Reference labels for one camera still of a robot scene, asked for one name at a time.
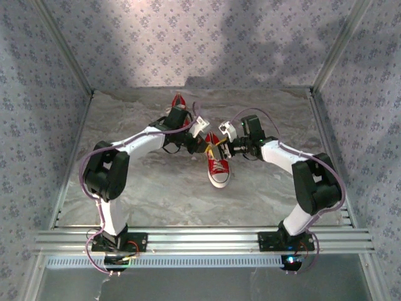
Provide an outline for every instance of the white rubber sole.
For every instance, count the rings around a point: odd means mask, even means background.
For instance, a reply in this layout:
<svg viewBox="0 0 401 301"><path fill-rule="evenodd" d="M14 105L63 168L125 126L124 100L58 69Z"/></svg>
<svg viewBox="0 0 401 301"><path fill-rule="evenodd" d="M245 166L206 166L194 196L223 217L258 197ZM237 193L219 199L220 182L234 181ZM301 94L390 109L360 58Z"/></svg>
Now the white rubber sole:
<svg viewBox="0 0 401 301"><path fill-rule="evenodd" d="M212 175L210 174L209 170L207 171L207 175L209 176L209 180L211 181L212 185L216 188L225 188L230 182L231 178L231 173L229 173L227 179L224 182L216 182L216 180L213 179Z"/></svg>

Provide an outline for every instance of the red sneaker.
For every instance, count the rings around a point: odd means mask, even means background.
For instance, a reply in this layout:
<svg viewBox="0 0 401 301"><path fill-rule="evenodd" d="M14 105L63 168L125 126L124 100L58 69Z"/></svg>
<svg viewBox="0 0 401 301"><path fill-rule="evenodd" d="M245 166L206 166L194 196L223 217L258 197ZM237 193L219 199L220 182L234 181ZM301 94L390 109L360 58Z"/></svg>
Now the red sneaker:
<svg viewBox="0 0 401 301"><path fill-rule="evenodd" d="M219 138L214 133L210 132L206 136L205 141L210 144L217 144ZM227 160L217 160L207 154L207 161L209 164L207 175L213 186L217 188L226 187L230 180L230 167Z"/></svg>
<svg viewBox="0 0 401 301"><path fill-rule="evenodd" d="M178 106L179 108L182 108L183 110L187 110L187 104L185 103L185 100L182 97L181 93L175 94L175 97L171 103L171 107L175 107L175 106ZM186 127L189 124L190 124L190 119L188 116L186 118L186 120L184 121L183 127Z"/></svg>

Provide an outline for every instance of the vent grille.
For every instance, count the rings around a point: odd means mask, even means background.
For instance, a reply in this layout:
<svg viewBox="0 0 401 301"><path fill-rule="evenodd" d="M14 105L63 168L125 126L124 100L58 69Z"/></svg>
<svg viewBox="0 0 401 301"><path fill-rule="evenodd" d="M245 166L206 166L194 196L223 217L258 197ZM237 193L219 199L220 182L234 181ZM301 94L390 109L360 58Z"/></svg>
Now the vent grille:
<svg viewBox="0 0 401 301"><path fill-rule="evenodd" d="M100 267L104 257L93 257ZM86 257L82 256L50 256L47 267L91 268ZM131 261L132 268L241 268L241 267L283 267L280 255L214 255L214 256L146 256Z"/></svg>

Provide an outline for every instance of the floral wallpaper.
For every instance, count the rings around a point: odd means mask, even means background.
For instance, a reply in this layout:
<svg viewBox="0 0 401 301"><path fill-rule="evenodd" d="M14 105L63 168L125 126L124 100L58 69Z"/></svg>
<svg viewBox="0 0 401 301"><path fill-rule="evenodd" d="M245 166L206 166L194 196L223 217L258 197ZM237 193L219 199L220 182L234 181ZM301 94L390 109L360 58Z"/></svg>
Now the floral wallpaper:
<svg viewBox="0 0 401 301"><path fill-rule="evenodd" d="M401 300L401 3L373 1L321 91L360 226Z"/></svg>
<svg viewBox="0 0 401 301"><path fill-rule="evenodd" d="M0 11L0 300L16 300L30 232L49 225L89 98L27 2Z"/></svg>
<svg viewBox="0 0 401 301"><path fill-rule="evenodd" d="M44 0L91 86L311 86L354 0Z"/></svg>

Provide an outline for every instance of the black mounting plate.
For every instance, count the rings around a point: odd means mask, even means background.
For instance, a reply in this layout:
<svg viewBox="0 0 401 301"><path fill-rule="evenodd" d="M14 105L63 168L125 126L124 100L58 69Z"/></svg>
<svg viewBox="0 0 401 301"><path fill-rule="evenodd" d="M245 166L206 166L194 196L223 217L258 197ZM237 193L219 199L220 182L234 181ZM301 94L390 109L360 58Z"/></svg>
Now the black mounting plate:
<svg viewBox="0 0 401 301"><path fill-rule="evenodd" d="M139 252L146 252L146 247L148 243L148 233L134 233L134 232L126 232L124 233L125 241L133 241L137 244ZM129 252L135 253L137 251L137 247L133 243L125 243L121 246L120 249L116 250L111 247L110 243L102 236L96 236L92 241L92 252Z"/></svg>
<svg viewBox="0 0 401 301"><path fill-rule="evenodd" d="M314 251L315 244L313 243L313 237L310 234L303 233L296 236L293 240L283 243L281 236L278 232L259 232L258 243L260 252L272 252L272 251Z"/></svg>

